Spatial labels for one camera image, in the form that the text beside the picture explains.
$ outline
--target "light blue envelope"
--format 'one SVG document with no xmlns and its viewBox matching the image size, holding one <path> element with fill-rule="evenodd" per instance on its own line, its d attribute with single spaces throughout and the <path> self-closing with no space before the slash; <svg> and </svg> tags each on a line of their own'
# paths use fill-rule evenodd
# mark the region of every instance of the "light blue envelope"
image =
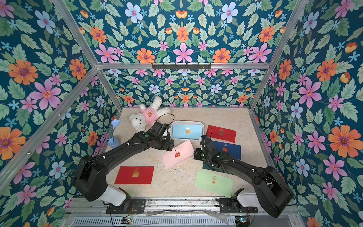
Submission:
<svg viewBox="0 0 363 227">
<path fill-rule="evenodd" d="M 199 139 L 203 135 L 203 125 L 173 124 L 173 138 Z"/>
</svg>

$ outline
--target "pink shirt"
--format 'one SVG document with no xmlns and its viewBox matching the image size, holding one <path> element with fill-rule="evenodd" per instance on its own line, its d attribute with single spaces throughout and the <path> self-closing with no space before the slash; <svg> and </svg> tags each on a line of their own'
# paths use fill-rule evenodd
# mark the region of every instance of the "pink shirt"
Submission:
<svg viewBox="0 0 363 227">
<path fill-rule="evenodd" d="M 144 116 L 145 116 L 145 119 L 146 119 L 146 123 L 148 125 L 152 125 L 155 123 L 155 121 L 158 119 L 158 115 L 157 113 L 155 112 L 155 110 L 151 107 L 147 108 L 147 109 L 144 109 L 143 111 L 141 111 Z"/>
</svg>

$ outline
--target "white tray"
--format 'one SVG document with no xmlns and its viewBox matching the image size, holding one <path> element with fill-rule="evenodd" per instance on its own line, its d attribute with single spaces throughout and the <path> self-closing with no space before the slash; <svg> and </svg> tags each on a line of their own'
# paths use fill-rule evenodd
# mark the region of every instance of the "white tray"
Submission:
<svg viewBox="0 0 363 227">
<path fill-rule="evenodd" d="M 191 141 L 199 141 L 199 139 L 180 139 L 180 138 L 174 138 L 173 137 L 173 125 L 202 125 L 202 135 L 204 134 L 204 124 L 202 122 L 199 121 L 174 121 L 171 126 L 170 126 L 170 136 L 172 139 L 174 139 L 174 141 L 187 141 L 187 140 L 191 140 Z"/>
</svg>

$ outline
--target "pink envelope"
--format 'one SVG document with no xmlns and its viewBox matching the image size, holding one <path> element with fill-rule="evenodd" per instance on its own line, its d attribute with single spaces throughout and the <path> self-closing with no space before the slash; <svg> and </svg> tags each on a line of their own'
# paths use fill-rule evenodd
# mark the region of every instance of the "pink envelope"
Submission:
<svg viewBox="0 0 363 227">
<path fill-rule="evenodd" d="M 192 156 L 194 149 L 190 140 L 173 148 L 172 151 L 167 151 L 162 154 L 165 169 L 181 162 L 182 160 Z"/>
</svg>

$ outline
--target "plush toy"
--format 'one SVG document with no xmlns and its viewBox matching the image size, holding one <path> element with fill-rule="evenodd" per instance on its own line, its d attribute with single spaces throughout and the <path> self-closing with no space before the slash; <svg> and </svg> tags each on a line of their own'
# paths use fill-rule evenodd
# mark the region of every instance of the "plush toy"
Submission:
<svg viewBox="0 0 363 227">
<path fill-rule="evenodd" d="M 144 104 L 140 104 L 141 113 L 132 114 L 129 119 L 132 126 L 139 132 L 145 131 L 147 125 L 153 125 L 155 121 L 163 114 L 170 113 L 169 107 L 164 107 L 160 110 L 162 99 L 156 96 L 150 107 L 146 108 Z"/>
</svg>

